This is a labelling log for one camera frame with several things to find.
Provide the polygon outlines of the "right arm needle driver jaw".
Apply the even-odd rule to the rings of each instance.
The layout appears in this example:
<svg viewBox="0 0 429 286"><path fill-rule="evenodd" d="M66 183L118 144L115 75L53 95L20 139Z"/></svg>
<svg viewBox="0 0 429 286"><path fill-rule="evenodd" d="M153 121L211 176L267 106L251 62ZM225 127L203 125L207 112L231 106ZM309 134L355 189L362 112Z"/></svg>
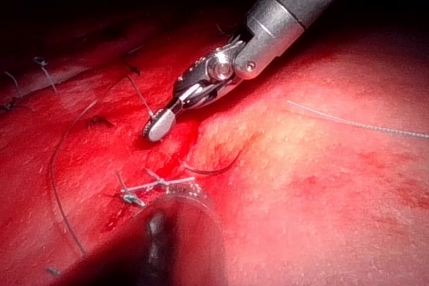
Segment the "right arm needle driver jaw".
<svg viewBox="0 0 429 286"><path fill-rule="evenodd" d="M145 139L160 139L162 136L161 129L161 115L162 111L158 110L145 124L142 129L142 136Z"/></svg>
<svg viewBox="0 0 429 286"><path fill-rule="evenodd" d="M170 107L158 110L148 125L148 140L163 139L176 123L177 110Z"/></svg>

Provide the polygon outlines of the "right arm needle driver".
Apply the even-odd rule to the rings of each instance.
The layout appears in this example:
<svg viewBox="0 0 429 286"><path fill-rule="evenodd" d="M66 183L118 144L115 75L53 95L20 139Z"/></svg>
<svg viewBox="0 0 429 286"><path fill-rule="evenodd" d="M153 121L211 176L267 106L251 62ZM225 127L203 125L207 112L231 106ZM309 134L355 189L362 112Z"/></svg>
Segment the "right arm needle driver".
<svg viewBox="0 0 429 286"><path fill-rule="evenodd" d="M195 61L174 83L172 110L206 106L236 88L242 80L235 73L235 58L245 44L237 36Z"/></svg>

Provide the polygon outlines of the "left arm needle driver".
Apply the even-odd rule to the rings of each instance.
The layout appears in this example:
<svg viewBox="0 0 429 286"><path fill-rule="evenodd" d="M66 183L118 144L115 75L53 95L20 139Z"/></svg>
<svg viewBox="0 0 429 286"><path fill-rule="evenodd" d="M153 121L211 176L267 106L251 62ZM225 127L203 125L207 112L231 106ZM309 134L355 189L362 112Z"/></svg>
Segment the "left arm needle driver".
<svg viewBox="0 0 429 286"><path fill-rule="evenodd" d="M207 192L203 189L202 186L195 182L184 182L169 185L166 188L166 194L197 202L205 208L213 207L213 202L208 196Z"/></svg>

